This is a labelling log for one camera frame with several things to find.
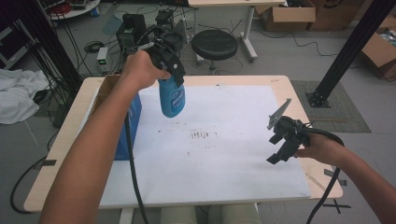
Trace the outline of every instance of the person's left arm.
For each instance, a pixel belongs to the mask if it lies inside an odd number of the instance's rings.
[[[170,75],[146,52],[129,56],[120,80],[87,121],[55,177],[40,223],[94,223],[126,112],[141,89]]]

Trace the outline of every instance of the cardboard box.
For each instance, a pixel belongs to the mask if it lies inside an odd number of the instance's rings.
[[[118,82],[120,76],[106,76],[105,80],[103,81],[99,92],[96,96],[96,99],[93,103],[92,113],[98,108],[98,106],[107,98],[110,94],[111,90],[113,89],[114,85]],[[131,140],[134,143],[136,138],[137,126],[139,124],[140,119],[140,112],[142,110],[142,104],[140,102],[139,94],[133,99],[131,106],[129,108],[129,126],[131,132]],[[129,160],[129,151],[126,139],[126,131],[125,131],[125,124],[122,125],[120,139],[117,144],[117,151],[114,157],[115,161],[128,161]]]
[[[317,20],[308,24],[309,31],[345,30],[358,14],[364,0],[311,0],[317,9]]]
[[[309,0],[303,2],[303,7],[259,7],[256,12],[261,12],[260,21],[265,31],[302,31],[316,19],[315,7]]]
[[[387,16],[377,32],[382,33],[387,29],[396,31],[395,17]],[[375,74],[380,78],[396,79],[396,47],[379,34],[374,34],[361,51],[364,54],[363,59]]]

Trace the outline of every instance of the hand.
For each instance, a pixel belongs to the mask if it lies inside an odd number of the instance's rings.
[[[157,79],[168,79],[170,76],[168,72],[156,68],[145,51],[139,50],[126,59],[120,81],[134,83],[141,90],[154,84]]]
[[[352,154],[348,149],[326,136],[309,134],[309,139],[310,146],[297,150],[294,154],[295,157],[312,158],[339,167],[343,165],[345,158]]]

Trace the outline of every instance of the round stool seat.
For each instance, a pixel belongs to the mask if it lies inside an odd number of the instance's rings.
[[[191,46],[199,56],[212,61],[229,59],[238,50],[236,39],[221,30],[206,30],[198,33],[192,39]]]

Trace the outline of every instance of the forearm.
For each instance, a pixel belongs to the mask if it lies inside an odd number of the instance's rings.
[[[394,223],[396,189],[365,161],[351,152],[340,168],[354,182],[381,223]]]
[[[119,82],[92,114],[71,146],[49,191],[42,223],[95,221],[120,129],[137,92],[133,84],[126,87]]]

